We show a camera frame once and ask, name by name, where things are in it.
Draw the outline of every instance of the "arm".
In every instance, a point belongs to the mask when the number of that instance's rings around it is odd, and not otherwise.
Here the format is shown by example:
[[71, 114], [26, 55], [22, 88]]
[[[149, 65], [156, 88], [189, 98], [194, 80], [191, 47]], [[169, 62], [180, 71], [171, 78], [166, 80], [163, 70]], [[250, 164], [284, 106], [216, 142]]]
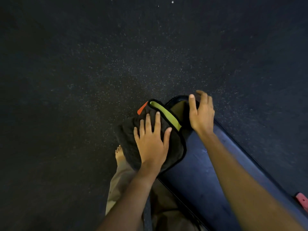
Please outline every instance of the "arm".
[[171, 130], [168, 128], [165, 131], [162, 142], [159, 112], [156, 113], [154, 132], [149, 114], [146, 117], [145, 128], [144, 121], [140, 121], [140, 136], [135, 127], [134, 135], [141, 157], [140, 170], [97, 231], [137, 230], [152, 184], [166, 160]]
[[201, 95], [197, 110], [194, 95], [189, 96], [189, 119], [204, 143], [221, 188], [243, 230], [304, 230], [295, 219], [260, 186], [213, 133], [212, 97]]

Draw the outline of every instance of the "pink object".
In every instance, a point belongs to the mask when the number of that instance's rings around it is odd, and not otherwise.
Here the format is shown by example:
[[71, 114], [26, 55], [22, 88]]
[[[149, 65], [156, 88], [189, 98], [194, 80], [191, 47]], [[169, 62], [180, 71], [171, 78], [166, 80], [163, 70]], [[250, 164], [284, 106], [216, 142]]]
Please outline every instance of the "pink object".
[[302, 205], [306, 212], [308, 212], [308, 199], [302, 193], [298, 193], [296, 196], [298, 202]]

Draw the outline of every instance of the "lime green fabric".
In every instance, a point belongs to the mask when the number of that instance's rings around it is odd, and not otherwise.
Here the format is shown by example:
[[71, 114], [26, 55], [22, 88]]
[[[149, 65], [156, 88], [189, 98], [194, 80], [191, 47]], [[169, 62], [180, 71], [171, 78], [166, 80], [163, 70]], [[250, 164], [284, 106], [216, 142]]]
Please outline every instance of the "lime green fabric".
[[151, 101], [150, 104], [153, 107], [158, 108], [178, 131], [181, 129], [182, 126], [179, 124], [179, 121], [167, 109], [155, 101]]

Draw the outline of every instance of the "person's right arm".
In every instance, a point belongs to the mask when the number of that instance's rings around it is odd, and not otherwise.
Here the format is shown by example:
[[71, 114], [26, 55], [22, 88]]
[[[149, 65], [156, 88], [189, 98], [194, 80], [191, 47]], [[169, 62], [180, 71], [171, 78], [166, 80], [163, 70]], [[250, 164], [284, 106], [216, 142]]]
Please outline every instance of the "person's right arm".
[[304, 230], [298, 222], [260, 186], [227, 151], [213, 132], [212, 97], [203, 91], [197, 110], [194, 95], [189, 96], [189, 119], [204, 143], [221, 188], [243, 230]]

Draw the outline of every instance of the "hand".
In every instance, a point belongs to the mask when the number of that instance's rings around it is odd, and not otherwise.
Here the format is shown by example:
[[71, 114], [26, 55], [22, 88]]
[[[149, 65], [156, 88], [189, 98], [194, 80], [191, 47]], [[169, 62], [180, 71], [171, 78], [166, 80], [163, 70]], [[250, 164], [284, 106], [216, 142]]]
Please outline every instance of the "hand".
[[169, 149], [169, 138], [172, 128], [169, 127], [164, 134], [164, 142], [160, 139], [160, 112], [156, 113], [154, 132], [152, 132], [151, 118], [147, 114], [145, 120], [140, 121], [138, 135], [137, 128], [134, 128], [134, 136], [141, 157], [141, 167], [149, 167], [159, 173], [161, 166], [166, 160]]
[[208, 96], [204, 91], [197, 90], [201, 96], [200, 105], [197, 110], [196, 99], [193, 94], [189, 95], [189, 120], [192, 128], [198, 135], [211, 135], [213, 134], [214, 127], [214, 107], [213, 99]]

